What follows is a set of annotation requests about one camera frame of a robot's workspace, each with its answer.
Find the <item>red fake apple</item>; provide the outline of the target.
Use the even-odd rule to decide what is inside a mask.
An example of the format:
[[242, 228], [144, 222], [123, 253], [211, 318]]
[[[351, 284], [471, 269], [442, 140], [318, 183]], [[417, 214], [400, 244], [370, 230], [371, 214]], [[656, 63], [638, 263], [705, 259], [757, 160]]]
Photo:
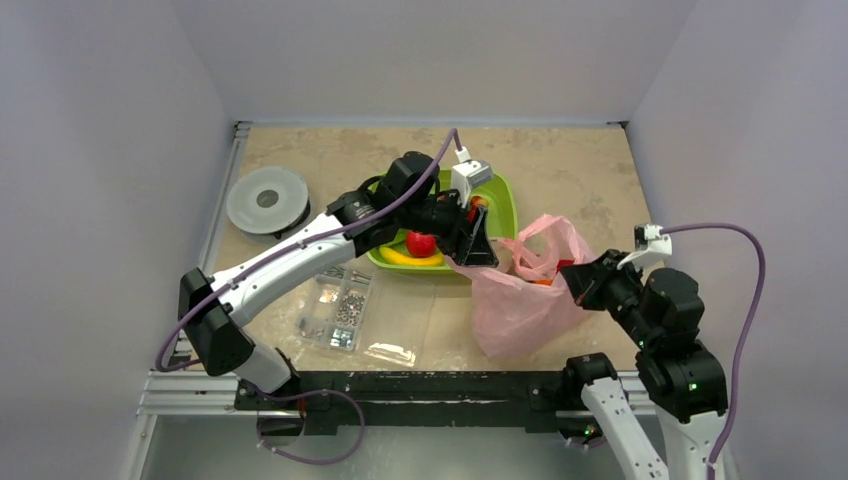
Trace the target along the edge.
[[415, 231], [408, 231], [405, 236], [405, 247], [410, 256], [426, 258], [437, 253], [436, 237]]

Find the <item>pink plastic bag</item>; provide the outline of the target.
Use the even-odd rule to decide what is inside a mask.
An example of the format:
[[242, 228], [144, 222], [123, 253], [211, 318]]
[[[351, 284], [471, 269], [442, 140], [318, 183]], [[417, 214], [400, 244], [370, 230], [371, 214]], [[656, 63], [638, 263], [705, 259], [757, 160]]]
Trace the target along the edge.
[[[556, 269], [596, 259], [571, 221], [543, 214], [515, 239], [494, 238], [495, 251], [508, 259], [494, 268], [446, 264], [471, 281], [471, 329], [483, 353], [493, 359], [534, 354], [578, 326], [588, 313], [578, 307]], [[532, 280], [553, 278], [552, 285]]]

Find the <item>yellow fake banana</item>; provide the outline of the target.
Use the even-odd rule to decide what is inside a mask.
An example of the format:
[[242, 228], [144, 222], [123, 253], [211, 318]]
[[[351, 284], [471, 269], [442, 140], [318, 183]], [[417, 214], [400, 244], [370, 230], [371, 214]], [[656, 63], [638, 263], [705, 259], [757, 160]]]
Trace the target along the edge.
[[439, 267], [444, 263], [443, 255], [440, 252], [427, 257], [414, 257], [403, 254], [389, 246], [380, 246], [378, 251], [383, 259], [391, 265], [404, 267]]

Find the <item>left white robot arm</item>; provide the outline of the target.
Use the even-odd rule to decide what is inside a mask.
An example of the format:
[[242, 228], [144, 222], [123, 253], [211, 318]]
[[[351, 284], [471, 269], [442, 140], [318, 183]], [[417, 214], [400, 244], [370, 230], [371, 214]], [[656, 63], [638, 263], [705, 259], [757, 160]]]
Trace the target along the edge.
[[251, 339], [245, 326], [282, 295], [388, 243], [401, 230], [433, 236], [457, 266], [497, 266], [486, 231], [488, 210], [471, 202], [473, 189], [492, 180], [493, 170], [466, 149], [458, 156], [446, 190], [439, 188], [437, 160], [410, 151], [262, 254], [211, 276], [199, 269], [184, 274], [178, 326], [205, 372], [235, 373], [272, 408], [292, 405], [298, 395], [294, 367], [279, 351]]

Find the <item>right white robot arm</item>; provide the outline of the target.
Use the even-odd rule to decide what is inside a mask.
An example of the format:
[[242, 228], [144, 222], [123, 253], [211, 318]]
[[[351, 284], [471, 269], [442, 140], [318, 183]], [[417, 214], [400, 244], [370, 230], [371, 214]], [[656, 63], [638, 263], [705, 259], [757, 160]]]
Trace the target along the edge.
[[560, 274], [578, 307], [606, 311], [637, 346], [638, 377], [654, 404], [665, 442], [660, 456], [628, 403], [623, 382], [603, 353], [572, 357], [558, 395], [593, 415], [628, 479], [724, 479], [714, 453], [728, 416], [720, 362], [698, 340], [705, 307], [688, 274], [659, 268], [646, 279], [624, 253], [609, 250]]

